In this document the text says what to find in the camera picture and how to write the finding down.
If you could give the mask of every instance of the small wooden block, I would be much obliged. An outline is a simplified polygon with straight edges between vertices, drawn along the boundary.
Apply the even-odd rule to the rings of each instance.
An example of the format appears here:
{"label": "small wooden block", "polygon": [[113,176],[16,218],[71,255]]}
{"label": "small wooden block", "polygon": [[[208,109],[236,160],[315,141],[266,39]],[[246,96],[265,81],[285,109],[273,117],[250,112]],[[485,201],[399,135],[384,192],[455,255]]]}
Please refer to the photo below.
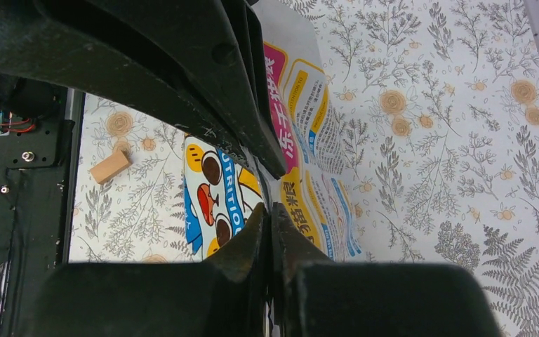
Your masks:
{"label": "small wooden block", "polygon": [[106,183],[117,174],[131,166],[131,162],[122,151],[116,151],[98,165],[90,169],[90,173],[98,184]]}

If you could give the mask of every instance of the pink label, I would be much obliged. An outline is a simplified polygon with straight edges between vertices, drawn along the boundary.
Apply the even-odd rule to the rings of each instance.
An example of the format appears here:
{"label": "pink label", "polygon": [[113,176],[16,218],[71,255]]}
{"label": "pink label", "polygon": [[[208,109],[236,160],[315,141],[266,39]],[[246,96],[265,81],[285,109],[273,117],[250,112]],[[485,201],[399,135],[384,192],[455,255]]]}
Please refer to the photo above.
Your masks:
{"label": "pink label", "polygon": [[265,52],[265,73],[267,76],[269,110],[272,113],[274,130],[276,131],[282,154],[286,160],[286,172],[289,173],[293,167],[298,166],[298,149],[294,142],[290,117],[288,117],[286,107],[282,104],[282,98],[277,88],[277,83],[279,82],[282,70],[286,63],[286,55],[267,44],[264,44],[263,47]]}

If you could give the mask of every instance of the cartoon eye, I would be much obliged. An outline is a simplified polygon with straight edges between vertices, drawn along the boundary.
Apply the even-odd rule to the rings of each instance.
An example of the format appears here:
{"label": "cartoon eye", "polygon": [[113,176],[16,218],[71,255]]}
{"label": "cartoon eye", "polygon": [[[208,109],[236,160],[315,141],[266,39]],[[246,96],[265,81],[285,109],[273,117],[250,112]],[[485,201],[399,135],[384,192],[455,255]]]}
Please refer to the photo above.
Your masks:
{"label": "cartoon eye", "polygon": [[219,213],[215,218],[215,235],[218,238],[218,246],[224,246],[232,236],[230,228],[230,220],[222,213]]}
{"label": "cartoon eye", "polygon": [[220,160],[214,151],[207,151],[201,160],[201,169],[204,176],[212,185],[220,183],[222,178],[222,170],[220,169]]}

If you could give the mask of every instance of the yellow circle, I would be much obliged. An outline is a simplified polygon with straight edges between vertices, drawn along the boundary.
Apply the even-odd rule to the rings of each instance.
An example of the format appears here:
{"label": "yellow circle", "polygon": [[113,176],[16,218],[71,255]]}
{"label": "yellow circle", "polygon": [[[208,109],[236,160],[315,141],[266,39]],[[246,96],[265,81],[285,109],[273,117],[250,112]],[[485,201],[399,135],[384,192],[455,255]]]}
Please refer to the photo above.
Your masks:
{"label": "yellow circle", "polygon": [[220,249],[218,239],[214,238],[210,243],[210,246],[208,247],[208,255],[206,257],[209,257],[210,255],[214,254],[218,249]]}
{"label": "yellow circle", "polygon": [[201,172],[201,158],[204,156],[204,151],[195,144],[189,144],[185,151],[185,159],[187,165],[193,172]]}

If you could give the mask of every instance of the silver screw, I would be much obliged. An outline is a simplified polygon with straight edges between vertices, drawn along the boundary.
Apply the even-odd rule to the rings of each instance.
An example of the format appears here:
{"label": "silver screw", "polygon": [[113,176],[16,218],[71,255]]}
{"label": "silver screw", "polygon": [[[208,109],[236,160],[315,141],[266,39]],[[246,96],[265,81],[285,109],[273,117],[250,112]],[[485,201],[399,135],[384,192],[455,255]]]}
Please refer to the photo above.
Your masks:
{"label": "silver screw", "polygon": [[33,152],[24,152],[22,153],[22,159],[24,159],[27,162],[31,162],[34,160],[34,153]]}

